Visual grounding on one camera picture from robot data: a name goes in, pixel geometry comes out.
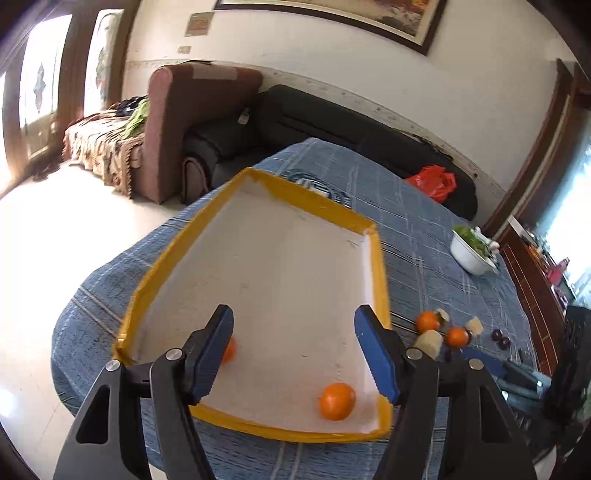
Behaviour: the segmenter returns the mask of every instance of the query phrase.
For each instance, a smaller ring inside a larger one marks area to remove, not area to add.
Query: window
[[[123,10],[101,10],[96,18],[86,64],[84,116],[108,108],[107,92],[117,29]]]
[[[564,258],[570,264],[564,273],[576,303],[591,306],[591,113],[585,141],[567,173],[560,193],[540,222],[550,254],[556,262]]]
[[[53,114],[57,111],[61,55],[71,15],[36,25],[27,41],[22,63],[19,117],[31,157],[49,143]]]

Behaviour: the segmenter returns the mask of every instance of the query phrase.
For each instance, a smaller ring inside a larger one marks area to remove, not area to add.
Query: blue object
[[[481,360],[488,372],[494,377],[505,378],[507,372],[503,367],[502,360],[495,358],[487,353],[476,350],[475,348],[466,347],[460,350],[460,354],[466,360],[477,358]]]
[[[394,364],[372,327],[370,318],[367,317],[361,307],[355,310],[355,335],[361,350],[363,350],[380,395],[386,397],[391,404],[395,404],[400,395],[400,390],[396,383]]]
[[[195,399],[201,399],[211,392],[217,371],[222,363],[223,354],[226,352],[228,342],[234,331],[234,313],[230,307],[220,305],[214,312],[212,320],[215,320],[216,315],[221,317],[219,323],[215,325],[211,333],[208,332],[207,344],[197,360],[193,384]]]

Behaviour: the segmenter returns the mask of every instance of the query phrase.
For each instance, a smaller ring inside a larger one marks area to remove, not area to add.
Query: green vegetables
[[[475,237],[475,235],[470,230],[470,227],[464,225],[456,225],[453,228],[453,231],[456,232],[462,240],[464,240],[470,247],[482,258],[485,260],[489,256],[489,249],[488,245],[485,245],[480,239]]]

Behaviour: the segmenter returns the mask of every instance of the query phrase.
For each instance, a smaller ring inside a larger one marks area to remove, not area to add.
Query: orange
[[[228,342],[228,346],[226,347],[226,351],[224,352],[222,357],[223,364],[232,360],[234,354],[236,354],[236,347],[236,340],[234,340],[234,337],[230,337],[230,341]]]
[[[355,406],[355,390],[346,383],[333,383],[320,397],[320,413],[327,420],[344,420]]]
[[[470,335],[465,328],[452,327],[447,331],[445,341],[449,346],[461,348],[470,342]]]
[[[417,332],[425,333],[427,330],[439,330],[441,324],[435,312],[422,312],[417,317]]]

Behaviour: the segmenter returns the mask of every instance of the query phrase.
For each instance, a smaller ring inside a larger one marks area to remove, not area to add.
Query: wooden cabinet
[[[564,335],[563,308],[534,254],[511,226],[503,232],[499,243],[519,301],[530,321],[540,371],[552,375]]]

